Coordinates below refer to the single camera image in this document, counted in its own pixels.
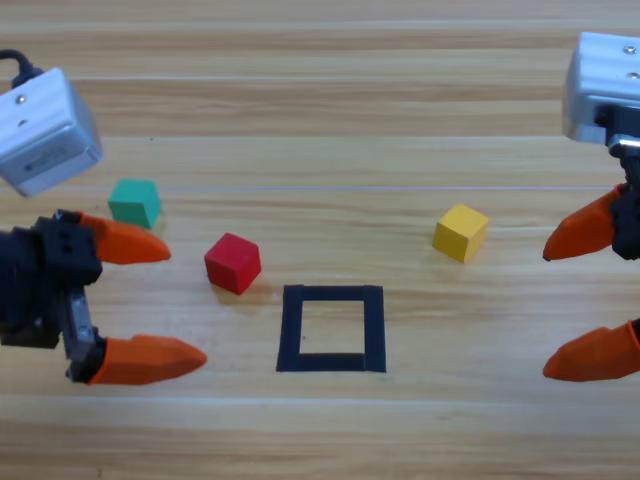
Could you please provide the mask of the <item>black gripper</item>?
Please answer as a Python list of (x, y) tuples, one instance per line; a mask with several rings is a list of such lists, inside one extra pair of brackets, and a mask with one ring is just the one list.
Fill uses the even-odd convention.
[[(609, 155), (625, 183), (564, 218), (547, 239), (546, 261), (601, 251), (612, 244), (625, 260), (639, 259), (639, 109), (607, 107), (597, 124), (605, 129)], [(598, 328), (561, 346), (546, 362), (546, 378), (567, 382), (615, 380), (639, 371), (639, 320)]]
[(167, 244), (144, 228), (81, 212), (58, 210), (29, 228), (3, 232), (1, 344), (54, 349), (62, 342), (66, 376), (89, 385), (147, 385), (197, 370), (207, 356), (180, 339), (105, 340), (91, 322), (85, 287), (98, 280), (101, 261), (170, 258)]

